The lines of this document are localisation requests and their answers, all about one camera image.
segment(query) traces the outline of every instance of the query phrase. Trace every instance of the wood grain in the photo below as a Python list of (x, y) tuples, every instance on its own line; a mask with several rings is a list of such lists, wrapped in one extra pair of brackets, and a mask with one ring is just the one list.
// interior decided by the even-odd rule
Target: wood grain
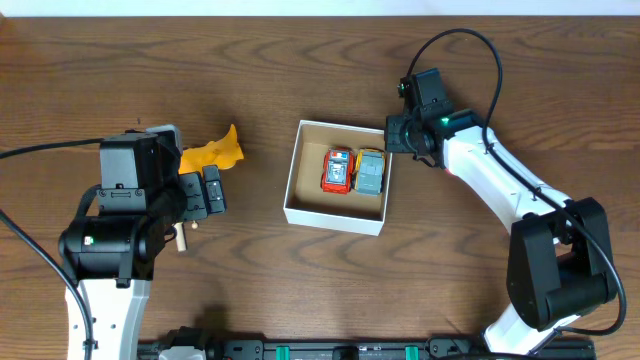
[[(395, 85), (420, 45), (472, 27), (502, 55), (493, 128), (542, 179), (609, 217), (629, 312), (595, 339), (602, 359), (640, 358), (640, 28), (635, 18), (7, 19), (0, 29), (0, 150), (174, 123), (187, 145), (235, 123), (246, 160), (225, 171), (229, 212), (167, 248), (142, 326), (181, 325), (272, 339), (425, 338), (477, 332), (505, 306), (508, 238), (461, 181), (398, 156), (380, 237), (289, 226), (282, 212), (300, 119), (381, 128), (401, 111)], [(465, 36), (437, 42), (459, 107), (486, 111), (495, 68)], [(2, 161), (2, 208), (57, 254), (96, 147)], [(62, 283), (0, 228), (0, 348), (61, 359)], [(616, 304), (578, 322), (605, 327)]]

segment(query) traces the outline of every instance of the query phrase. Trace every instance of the red object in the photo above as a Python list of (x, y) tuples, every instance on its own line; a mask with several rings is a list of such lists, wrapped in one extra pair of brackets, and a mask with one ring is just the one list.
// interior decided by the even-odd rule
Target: red object
[[(327, 182), (327, 171), (329, 170), (329, 155), (338, 156), (339, 153), (345, 152), (349, 154), (349, 162), (347, 165), (347, 181), (345, 182), (345, 184), (332, 184)], [(355, 162), (355, 157), (349, 149), (329, 149), (327, 154), (324, 156), (324, 171), (322, 172), (322, 183), (320, 184), (320, 187), (322, 187), (322, 191), (342, 195), (348, 194), (349, 191), (351, 191), (351, 175), (353, 174)]]

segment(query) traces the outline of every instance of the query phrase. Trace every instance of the white box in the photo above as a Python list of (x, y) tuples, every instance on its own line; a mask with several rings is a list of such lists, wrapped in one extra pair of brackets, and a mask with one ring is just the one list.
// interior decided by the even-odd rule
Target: white box
[(387, 212), (391, 154), (386, 154), (383, 191), (378, 196), (325, 193), (320, 187), (324, 156), (331, 147), (384, 150), (384, 131), (300, 120), (284, 198), (289, 224), (379, 235)]

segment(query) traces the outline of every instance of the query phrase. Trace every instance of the red toy car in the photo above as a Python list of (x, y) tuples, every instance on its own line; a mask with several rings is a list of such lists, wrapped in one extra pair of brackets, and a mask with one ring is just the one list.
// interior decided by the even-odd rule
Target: red toy car
[(324, 156), (322, 191), (346, 195), (351, 190), (355, 157), (349, 149), (329, 149)]

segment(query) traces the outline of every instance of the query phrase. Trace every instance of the table surface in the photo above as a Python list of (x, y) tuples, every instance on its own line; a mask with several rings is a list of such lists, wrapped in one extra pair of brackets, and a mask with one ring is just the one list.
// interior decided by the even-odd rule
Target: table surface
[[(383, 128), (396, 84), (430, 36), (471, 27), (504, 64), (492, 127), (541, 179), (606, 209), (629, 298), (602, 359), (640, 341), (640, 30), (636, 18), (7, 19), (0, 28), (0, 150), (173, 123), (185, 144), (238, 128), (246, 159), (222, 173), (228, 212), (156, 261), (141, 339), (183, 325), (271, 339), (478, 333), (509, 303), (508, 236), (462, 181), (396, 156), (379, 237), (288, 225), (282, 211), (300, 119)], [(468, 36), (437, 42), (459, 108), (484, 114), (496, 71)], [(100, 182), (96, 146), (3, 160), (2, 209), (56, 259), (81, 194)], [(64, 287), (0, 227), (5, 359), (66, 355)], [(581, 319), (608, 326), (617, 303)]]

